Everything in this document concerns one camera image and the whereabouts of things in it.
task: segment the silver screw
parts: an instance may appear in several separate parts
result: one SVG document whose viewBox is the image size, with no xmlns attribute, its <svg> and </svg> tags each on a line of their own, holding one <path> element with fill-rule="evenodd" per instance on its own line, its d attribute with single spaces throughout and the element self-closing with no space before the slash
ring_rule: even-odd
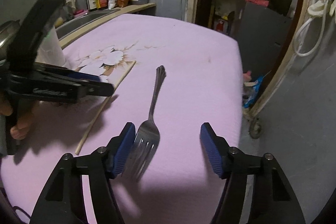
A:
<svg viewBox="0 0 336 224">
<path fill-rule="evenodd" d="M 266 154 L 264 155 L 264 157 L 266 158 L 266 160 L 272 160 L 272 159 L 274 159 L 273 155 L 270 154 L 270 153 L 266 153 Z"/>
<path fill-rule="evenodd" d="M 106 147 L 105 146 L 98 147 L 97 151 L 98 153 L 104 153 L 106 151 Z"/>
<path fill-rule="evenodd" d="M 237 154 L 239 152 L 239 149 L 234 147 L 234 146 L 231 146 L 231 147 L 229 147 L 229 152 L 231 154 Z"/>
<path fill-rule="evenodd" d="M 71 158 L 71 154 L 70 153 L 66 153 L 66 154 L 64 154 L 63 156 L 62 156 L 62 159 L 64 159 L 64 160 L 68 160 L 68 159 L 70 159 Z"/>
</svg>

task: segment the doorway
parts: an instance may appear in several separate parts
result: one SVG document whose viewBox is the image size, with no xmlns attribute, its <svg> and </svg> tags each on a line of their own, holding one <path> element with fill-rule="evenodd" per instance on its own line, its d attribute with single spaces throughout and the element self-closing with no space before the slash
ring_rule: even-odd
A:
<svg viewBox="0 0 336 224">
<path fill-rule="evenodd" d="M 255 105 L 265 90 L 270 96 L 271 91 L 267 87 L 292 41 L 303 2 L 304 0 L 194 0 L 194 19 L 186 18 L 234 38 L 241 52 L 243 72 L 251 76 L 252 83 L 249 85 L 252 86 L 256 81 L 260 84 L 262 81 L 257 96 L 247 105 L 247 109 Z"/>
</svg>

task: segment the fork handle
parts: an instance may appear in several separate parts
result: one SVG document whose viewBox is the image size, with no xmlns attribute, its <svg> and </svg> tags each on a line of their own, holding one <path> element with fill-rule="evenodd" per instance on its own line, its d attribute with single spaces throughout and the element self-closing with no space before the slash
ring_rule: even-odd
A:
<svg viewBox="0 0 336 224">
<path fill-rule="evenodd" d="M 155 109 L 156 101 L 158 99 L 159 91 L 160 91 L 160 88 L 161 88 L 162 83 L 163 83 L 165 78 L 166 78 L 165 67 L 164 66 L 157 67 L 154 93 L 153 93 L 153 97 L 152 97 L 151 108 L 149 109 L 148 120 L 152 120 L 152 121 L 154 120 L 153 115 L 154 115 L 154 109 Z"/>
</svg>

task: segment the pink tablecloth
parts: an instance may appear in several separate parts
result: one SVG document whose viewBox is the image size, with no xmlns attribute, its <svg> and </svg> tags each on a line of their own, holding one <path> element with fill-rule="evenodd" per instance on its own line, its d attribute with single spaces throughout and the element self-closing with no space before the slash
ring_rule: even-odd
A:
<svg viewBox="0 0 336 224">
<path fill-rule="evenodd" d="M 199 134 L 210 122 L 229 145 L 238 145 L 242 68 L 237 43 L 223 34 L 174 19 L 119 16 L 64 50 L 73 68 L 102 74 L 114 83 L 132 60 L 135 67 L 116 91 L 118 97 L 95 124 L 81 155 L 118 135 L 126 122 L 136 128 L 147 119 L 156 68 L 164 65 L 154 120 L 160 130 L 157 152 L 138 184 L 111 181 L 124 220 L 129 223 L 207 224 L 224 182 L 211 170 Z M 43 103 L 38 124 L 16 156 L 3 160 L 1 176 L 11 203 L 29 214 L 59 158 L 74 153 L 100 99 L 77 105 Z M 89 223 L 95 223 L 84 195 Z"/>
</svg>

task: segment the chopstick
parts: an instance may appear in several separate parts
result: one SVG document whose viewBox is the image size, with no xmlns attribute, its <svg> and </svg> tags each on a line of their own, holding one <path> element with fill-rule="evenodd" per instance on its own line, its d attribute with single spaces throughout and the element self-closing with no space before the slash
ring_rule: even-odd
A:
<svg viewBox="0 0 336 224">
<path fill-rule="evenodd" d="M 119 81 L 115 84 L 114 86 L 114 91 L 117 89 L 117 87 L 120 85 L 120 83 L 125 79 L 125 77 L 127 76 L 127 74 L 129 74 L 129 72 L 131 71 L 131 69 L 134 67 L 136 61 L 133 61 L 130 65 L 130 67 L 125 71 L 125 73 L 123 74 L 123 76 L 119 79 Z M 106 104 L 108 103 L 108 101 L 110 100 L 112 96 L 110 97 L 106 97 L 105 100 L 103 101 L 103 103 L 101 104 L 100 108 L 98 109 L 96 115 L 94 116 L 94 118 L 92 119 L 92 121 L 90 122 L 88 128 L 86 129 L 86 131 L 84 132 L 83 137 L 81 138 L 81 140 L 79 141 L 79 144 L 77 145 L 75 154 L 79 155 L 79 153 L 81 152 L 81 149 L 87 139 L 87 137 L 89 136 L 89 133 L 93 127 L 93 125 L 95 124 L 96 120 L 98 119 L 100 113 L 102 112 L 102 110 L 104 109 L 104 107 L 106 106 Z"/>
</svg>

